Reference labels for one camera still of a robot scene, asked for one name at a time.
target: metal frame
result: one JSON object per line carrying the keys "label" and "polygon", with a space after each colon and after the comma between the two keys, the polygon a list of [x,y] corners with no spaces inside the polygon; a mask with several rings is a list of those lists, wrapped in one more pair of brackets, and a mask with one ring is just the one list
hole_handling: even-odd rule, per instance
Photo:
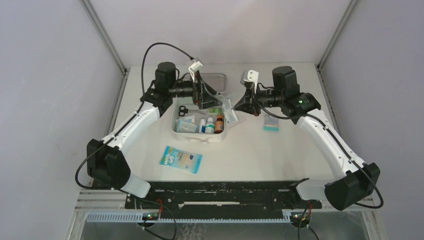
{"label": "metal frame", "polygon": [[[157,209],[143,209],[137,212],[134,209],[125,209],[127,195],[117,190],[81,190],[77,200],[71,225],[66,240],[79,240],[82,236],[86,222],[97,223],[135,223],[142,222],[142,216],[148,213],[156,213]],[[365,198],[361,203],[372,204],[371,197]],[[338,212],[327,201],[322,201],[321,209],[314,212],[331,213]],[[304,209],[283,209],[282,218],[274,219],[176,219],[177,223],[289,223],[290,216],[299,214]],[[384,231],[377,211],[363,208],[357,205],[348,207],[345,211],[362,212],[365,228],[370,240],[386,240]],[[158,222],[171,223],[172,219],[161,219]]]}
{"label": "metal frame", "polygon": [[97,15],[93,4],[90,0],[79,0],[81,5],[84,7],[85,11],[87,12],[87,15],[90,17],[91,22],[93,23],[95,29],[97,30],[98,34],[100,35],[101,40],[104,42],[104,45],[109,50],[110,54],[112,54],[113,59],[116,62],[116,65],[120,69],[121,73],[125,75],[126,68],[124,66],[124,63],[122,62],[121,58],[119,57],[119,54],[114,46],[114,44],[111,41],[111,38],[109,37],[108,33],[106,32],[105,27],[103,26],[102,22],[100,21],[99,16]]}
{"label": "metal frame", "polygon": [[347,24],[349,18],[351,17],[352,12],[354,11],[358,2],[359,2],[359,0],[350,0],[350,3],[347,6],[346,11],[344,11],[344,14],[341,17],[341,20],[338,23],[338,26],[335,29],[334,34],[332,35],[330,42],[328,43],[327,47],[325,48],[324,54],[322,55],[321,59],[319,60],[319,63],[317,64],[318,71],[321,71],[323,69],[324,65],[326,64],[327,59],[329,58],[331,51],[333,50],[334,46],[336,45],[336,42],[339,39],[340,34],[342,33],[343,29],[345,29],[346,24]]}
{"label": "metal frame", "polygon": [[[331,112],[331,119],[334,123],[334,127],[340,132],[339,124],[337,121],[336,113],[332,107],[331,97],[328,94],[325,79],[322,76],[322,69],[325,65],[332,49],[335,46],[341,32],[343,31],[346,23],[351,16],[355,6],[359,0],[351,0],[340,23],[337,26],[328,46],[326,47],[319,64],[316,66],[317,74],[320,79],[321,87],[324,92],[325,100],[328,109]],[[90,0],[80,0],[81,5],[86,10],[88,16],[93,22],[94,27],[99,33],[103,40],[106,48],[114,58],[118,68],[122,72],[121,83],[115,98],[114,107],[111,112],[110,120],[106,128],[106,134],[111,132],[115,126],[116,117],[121,105],[122,97],[124,94],[125,86],[128,80],[128,72],[125,68],[121,58],[119,57],[109,35],[107,34],[102,22],[100,21],[92,3]],[[142,215],[137,215],[133,209],[125,209],[125,201],[127,196],[117,190],[81,190],[79,198],[77,200],[74,213],[72,215],[71,224],[69,226],[66,239],[67,240],[79,240],[82,236],[85,222],[114,222],[114,223],[127,223],[140,221]],[[372,204],[373,199],[371,196],[367,197],[363,201],[363,204]],[[331,204],[327,201],[321,202],[321,209],[314,209],[315,212],[338,212]],[[144,209],[145,213],[157,212],[157,209]],[[288,223],[290,222],[290,215],[294,212],[302,212],[303,209],[283,209],[283,218],[276,219],[250,219],[242,220],[241,222],[251,223]],[[368,232],[370,240],[386,240],[384,231],[381,225],[380,218],[375,209],[363,208],[357,205],[352,205],[347,208],[346,211],[359,211],[362,212],[363,220],[365,222],[366,231]],[[170,222],[171,219],[162,219],[161,222]],[[178,219],[178,223],[188,223],[193,220]],[[223,219],[199,219],[202,223],[233,223],[240,222],[240,220],[223,220]]]}

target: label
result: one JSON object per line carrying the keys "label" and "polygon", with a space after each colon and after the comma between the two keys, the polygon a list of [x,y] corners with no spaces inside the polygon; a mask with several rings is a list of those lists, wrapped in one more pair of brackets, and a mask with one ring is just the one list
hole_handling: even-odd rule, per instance
{"label": "label", "polygon": [[200,61],[196,61],[190,66],[190,70],[197,72],[201,67],[203,67],[203,64]]}
{"label": "label", "polygon": [[205,134],[213,134],[215,132],[215,125],[212,123],[209,123],[206,125],[206,128],[204,129]]}

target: black cable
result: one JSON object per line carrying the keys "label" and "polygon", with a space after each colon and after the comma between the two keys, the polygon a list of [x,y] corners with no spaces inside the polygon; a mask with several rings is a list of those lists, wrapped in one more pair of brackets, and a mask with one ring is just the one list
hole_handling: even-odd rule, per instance
{"label": "black cable", "polygon": [[172,219],[173,219],[173,226],[174,226],[174,231],[173,231],[173,237],[172,237],[172,238],[165,238],[165,237],[159,236],[159,235],[157,235],[156,233],[154,233],[154,232],[150,231],[149,229],[147,229],[146,227],[144,227],[144,224],[145,224],[145,223],[146,223],[146,221],[148,220],[147,218],[146,218],[146,219],[143,221],[143,223],[141,224],[141,227],[143,228],[143,230],[144,230],[144,231],[146,231],[146,232],[148,232],[149,234],[151,234],[151,235],[153,235],[153,236],[157,237],[158,239],[162,239],[162,240],[174,240],[174,239],[175,239],[175,237],[177,236],[177,221],[176,221],[175,216],[174,216],[174,214],[172,213],[172,211],[171,211],[169,208],[167,208],[166,206],[164,206],[163,204],[158,203],[158,202],[155,202],[155,201],[149,201],[149,200],[142,199],[142,198],[140,198],[140,201],[143,201],[143,202],[146,202],[146,203],[151,203],[151,204],[156,204],[156,205],[159,205],[159,206],[161,206],[161,207],[165,208],[166,210],[168,210],[168,212],[169,212],[169,213],[171,214],[171,216],[172,216]]}
{"label": "black cable", "polygon": [[262,83],[258,82],[258,85],[261,85],[263,89],[274,89],[273,86],[264,86]]}
{"label": "black cable", "polygon": [[320,240],[320,238],[318,238],[317,233],[310,226],[308,226],[307,228],[315,235],[316,240]]}
{"label": "black cable", "polygon": [[372,187],[374,188],[375,192],[377,193],[378,198],[380,199],[380,204],[378,206],[370,206],[370,205],[365,205],[365,204],[357,203],[357,202],[354,203],[354,204],[361,206],[361,207],[364,207],[364,208],[368,208],[368,209],[380,209],[384,205],[384,200],[383,200],[383,196],[380,193],[379,189],[374,184],[373,180],[371,180],[370,176],[368,176],[368,174],[359,166],[359,164],[357,164],[357,162],[355,160],[352,160],[351,162],[365,175],[365,177],[368,179],[369,183],[371,183]]}
{"label": "black cable", "polygon": [[301,240],[301,226],[302,226],[302,222],[303,222],[303,219],[304,219],[304,216],[305,216],[306,211],[310,208],[310,205],[312,203],[313,203],[313,201],[307,203],[307,205],[305,207],[305,210],[303,211],[302,216],[300,217],[299,227],[297,228],[297,240]]}
{"label": "black cable", "polygon": [[178,72],[176,79],[179,79],[180,78],[180,70],[178,68],[175,68],[175,70]]}
{"label": "black cable", "polygon": [[[146,50],[146,52],[144,53],[144,57],[143,57],[143,61],[142,61],[142,63],[141,63],[141,89],[142,89],[142,93],[143,93],[143,96],[145,96],[145,82],[144,82],[144,75],[143,75],[143,72],[144,72],[144,68],[145,68],[145,62],[146,62],[146,57],[147,57],[147,53],[149,52],[149,50],[152,48],[152,47],[154,47],[154,46],[156,46],[156,45],[166,45],[166,46],[169,46],[169,47],[172,47],[172,48],[174,48],[174,49],[176,49],[176,50],[178,50],[178,51],[180,51],[180,52],[182,52],[183,54],[185,54],[185,55],[187,55],[189,58],[190,58],[190,60],[193,60],[194,59],[194,57],[192,57],[192,56],[190,56],[187,52],[185,52],[185,51],[183,51],[183,50],[181,50],[180,48],[178,48],[178,47],[176,47],[176,46],[174,46],[174,45],[172,45],[172,44],[169,44],[169,43],[166,43],[166,42],[156,42],[156,43],[153,43],[152,45],[150,45],[148,48],[147,48],[147,50]],[[176,69],[177,71],[178,71],[178,77],[180,76],[180,70],[179,69]],[[151,88],[152,86],[153,86],[153,83],[154,83],[154,81],[152,81],[151,83],[150,83],[150,86],[149,86],[149,88]],[[141,104],[140,104],[140,107],[137,109],[137,114],[142,110],[142,108],[143,108],[143,106],[144,106],[144,104],[145,104],[145,101],[143,100],[143,101],[141,101]],[[137,114],[133,114],[132,116],[131,116],[131,118],[118,130],[118,131],[116,131],[116,133],[114,134],[114,136],[115,137],[117,137],[120,133],[121,133],[121,131],[122,130],[124,130],[125,129],[125,127],[128,125],[128,124],[130,124],[130,122],[137,116]],[[90,154],[90,156],[88,156],[86,159],[84,159],[84,161],[82,161],[82,163],[79,165],[79,167],[78,167],[78,169],[76,170],[76,172],[75,172],[75,182],[76,182],[76,184],[78,185],[78,186],[80,186],[81,188],[84,188],[84,189],[93,189],[92,187],[89,187],[89,186],[85,186],[85,185],[82,185],[81,183],[80,183],[80,181],[78,180],[78,174],[80,173],[80,171],[81,171],[81,168],[83,167],[83,165],[88,161],[88,159],[89,158],[91,158],[94,154],[96,154],[98,151],[100,151],[102,148],[104,148],[107,144],[109,144],[111,141],[113,140],[113,138],[111,138],[108,142],[106,142],[104,145],[102,145],[101,147],[99,147],[98,149],[96,149],[92,154]]]}
{"label": "black cable", "polygon": [[145,95],[145,93],[146,93],[146,92],[145,92],[145,81],[144,81],[144,78],[143,78],[143,76],[144,76],[143,72],[144,72],[144,69],[145,69],[145,62],[146,62],[147,53],[149,52],[149,50],[150,50],[151,48],[153,48],[153,47],[154,47],[154,46],[156,46],[156,45],[166,45],[166,46],[169,46],[169,47],[171,47],[171,48],[174,48],[174,49],[176,49],[176,50],[178,50],[178,51],[182,52],[182,53],[183,53],[183,54],[185,54],[188,58],[190,58],[190,60],[195,59],[194,57],[190,56],[187,52],[183,51],[182,49],[180,49],[180,48],[178,48],[178,47],[176,47],[176,46],[174,46],[174,45],[172,45],[172,44],[166,43],[166,42],[156,42],[156,43],[153,43],[152,45],[150,45],[150,46],[147,48],[146,52],[144,53],[143,61],[141,62],[141,90],[142,90],[142,92],[143,92],[143,96],[144,96],[144,95]]}
{"label": "black cable", "polygon": [[78,175],[80,174],[81,168],[83,168],[84,164],[89,160],[89,158],[91,158],[94,154],[96,154],[98,151],[100,151],[101,149],[103,149],[105,146],[107,146],[110,142],[112,142],[113,138],[109,139],[105,144],[101,145],[100,147],[98,147],[92,154],[90,154],[86,159],[84,159],[84,161],[81,162],[81,164],[79,165],[79,167],[76,169],[75,172],[75,182],[78,186],[80,186],[83,189],[93,189],[90,186],[85,186],[83,185],[79,180],[78,180]]}
{"label": "black cable", "polygon": [[257,99],[256,99],[256,93],[253,95],[253,100],[256,102],[256,104],[262,109],[265,113],[268,115],[276,118],[276,119],[283,119],[283,120],[291,120],[291,119],[298,119],[300,117],[303,117],[302,115],[296,115],[296,116],[278,116],[274,113],[268,111]]}
{"label": "black cable", "polygon": [[182,81],[189,74],[190,74],[189,72],[184,73],[181,78],[177,79],[177,81]]}

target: black scissors handle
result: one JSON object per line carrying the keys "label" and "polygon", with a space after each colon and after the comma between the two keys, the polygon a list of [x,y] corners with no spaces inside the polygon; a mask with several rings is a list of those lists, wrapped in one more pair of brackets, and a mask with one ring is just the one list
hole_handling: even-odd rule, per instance
{"label": "black scissors handle", "polygon": [[189,113],[189,110],[187,109],[186,106],[184,105],[179,106],[178,116],[184,117],[188,113]]}

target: plastic storage box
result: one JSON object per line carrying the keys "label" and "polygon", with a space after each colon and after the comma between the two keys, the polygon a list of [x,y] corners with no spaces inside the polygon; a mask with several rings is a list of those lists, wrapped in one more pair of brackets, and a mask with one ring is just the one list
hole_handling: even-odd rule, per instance
{"label": "plastic storage box", "polygon": [[[180,97],[176,98],[175,107],[172,115],[171,122],[171,132],[177,140],[187,141],[187,142],[197,142],[197,143],[217,143],[225,139],[227,135],[227,123],[224,119],[224,130],[221,133],[197,133],[197,132],[176,132],[177,121],[180,118],[179,111],[180,106],[185,106],[188,110],[199,110],[199,107],[193,104],[191,97]],[[213,117],[214,121],[217,120],[217,115],[212,114],[201,114],[198,112],[189,112],[185,116],[195,116],[195,124],[199,126],[201,119],[207,119],[208,117]]]}

